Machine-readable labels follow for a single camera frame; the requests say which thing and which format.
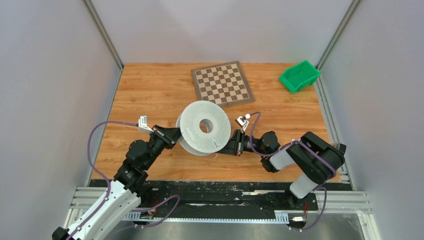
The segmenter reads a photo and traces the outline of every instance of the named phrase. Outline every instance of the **chessboard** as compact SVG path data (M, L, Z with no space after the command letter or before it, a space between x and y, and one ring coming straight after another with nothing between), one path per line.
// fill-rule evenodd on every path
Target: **chessboard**
M193 69L191 75L198 100L210 101L220 107L255 100L238 61Z

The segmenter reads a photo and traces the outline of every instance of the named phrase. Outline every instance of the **wood grain surface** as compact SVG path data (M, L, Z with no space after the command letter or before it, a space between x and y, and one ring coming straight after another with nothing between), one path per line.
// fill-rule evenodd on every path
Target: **wood grain surface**
M184 108L197 100L190 73L191 69L216 63L137 63L126 64L114 98L109 120L136 123L147 115L148 125L175 127ZM298 93L290 93L278 80L285 69L293 64L243 63L255 101L224 110L231 121L231 134L239 126L236 117L260 111L262 116L254 130L260 138L275 131L281 145L312 131L328 141L326 125L313 86ZM106 126L95 166L113 178L130 143L137 139L147 141L146 134L136 127L110 123ZM244 152L242 156L212 154L195 156L179 144L164 150L147 171L150 180L204 180L204 181L295 181L301 170L292 165L277 173L269 173L260 163L260 157ZM100 178L96 173L93 179Z

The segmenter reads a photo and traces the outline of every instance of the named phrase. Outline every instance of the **robotic arm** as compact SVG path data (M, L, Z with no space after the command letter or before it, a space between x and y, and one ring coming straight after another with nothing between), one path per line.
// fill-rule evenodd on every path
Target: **robotic arm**
M297 164L303 174L285 191L285 200L289 206L301 203L309 192L334 177L333 170L345 162L345 145L332 146L312 132L307 132L299 141L295 141L297 144L283 149L280 149L274 131L264 133L261 138L252 136L250 141L250 137L245 134L249 117L247 114L236 119L242 129L235 130L226 146L218 153L240 156L244 151L258 152L265 155L262 156L261 163L271 173ZM150 129L145 116L138 121L138 129L148 133L150 139L148 142L136 140L130 144L125 160L110 184L109 194L105 191L68 229L58 227L52 235L53 240L103 240L127 213L150 200L147 192L152 186L145 184L148 177L146 170L164 149L172 149L182 134L178 127L155 125Z

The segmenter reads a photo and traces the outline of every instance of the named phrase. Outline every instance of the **green plastic container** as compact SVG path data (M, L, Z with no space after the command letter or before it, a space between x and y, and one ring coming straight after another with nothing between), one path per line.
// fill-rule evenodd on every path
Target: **green plastic container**
M279 80L284 84L292 93L299 92L304 87L315 83L317 78L321 75L310 62L307 60L288 68L279 77Z

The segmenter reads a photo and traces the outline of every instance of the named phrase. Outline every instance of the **perforated disc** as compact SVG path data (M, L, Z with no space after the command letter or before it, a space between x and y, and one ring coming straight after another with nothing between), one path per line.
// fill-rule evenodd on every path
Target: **perforated disc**
M201 130L201 124L206 126L207 132ZM231 135L227 114L210 101L195 101L188 105L178 117L176 127L181 129L181 146L197 156L218 152Z

